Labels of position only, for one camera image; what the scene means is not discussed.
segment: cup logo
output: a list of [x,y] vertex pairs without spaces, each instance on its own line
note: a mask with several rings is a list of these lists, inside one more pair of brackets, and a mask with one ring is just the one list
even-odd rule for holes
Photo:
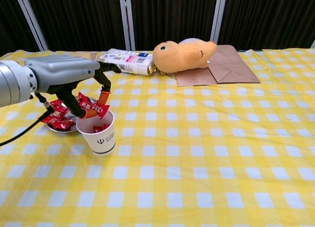
[[99,139],[97,143],[102,145],[104,143],[104,139]]

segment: orange gripper fingertip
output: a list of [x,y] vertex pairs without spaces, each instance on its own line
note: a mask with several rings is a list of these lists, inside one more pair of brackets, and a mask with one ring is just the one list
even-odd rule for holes
[[109,94],[110,92],[101,91],[98,99],[98,104],[105,105],[108,100]]
[[92,109],[90,109],[90,110],[86,110],[86,109],[84,109],[85,110],[85,116],[83,117],[83,119],[87,119],[87,118],[91,118],[91,117],[94,117],[94,116],[96,116],[97,115],[97,111],[96,110],[92,110]]

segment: black curtain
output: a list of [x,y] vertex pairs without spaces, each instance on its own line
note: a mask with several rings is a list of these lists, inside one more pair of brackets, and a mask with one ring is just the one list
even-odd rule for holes
[[226,0],[219,44],[237,50],[309,48],[315,0]]
[[210,40],[216,0],[131,0],[131,4],[137,50],[153,50],[167,40]]
[[39,51],[17,0],[0,0],[0,56],[17,50]]
[[119,0],[30,0],[52,51],[125,49]]

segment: white paper cup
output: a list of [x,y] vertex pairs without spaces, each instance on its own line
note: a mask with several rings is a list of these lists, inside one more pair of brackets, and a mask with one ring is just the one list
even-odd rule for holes
[[[78,119],[76,127],[93,152],[107,156],[113,152],[116,145],[114,121],[114,114],[108,110],[101,120],[98,115],[87,119]],[[93,126],[102,127],[104,124],[110,124],[110,126],[101,132],[94,133]]]

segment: black cable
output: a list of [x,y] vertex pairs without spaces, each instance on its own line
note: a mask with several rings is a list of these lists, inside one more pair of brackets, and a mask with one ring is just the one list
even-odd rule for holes
[[45,119],[47,116],[49,116],[50,114],[54,113],[55,110],[52,107],[52,105],[50,103],[47,102],[46,98],[43,97],[41,94],[39,93],[35,93],[35,96],[38,97],[39,101],[41,103],[44,104],[44,106],[46,107],[47,111],[45,111],[45,113],[43,113],[34,123],[32,123],[28,128],[26,128],[23,132],[21,132],[20,134],[16,135],[15,137],[0,143],[0,147],[4,146],[16,139],[18,139],[19,137],[23,136],[25,133],[27,133],[28,131],[30,131],[33,127],[35,127],[35,125],[37,125],[39,122],[41,122],[43,119]]

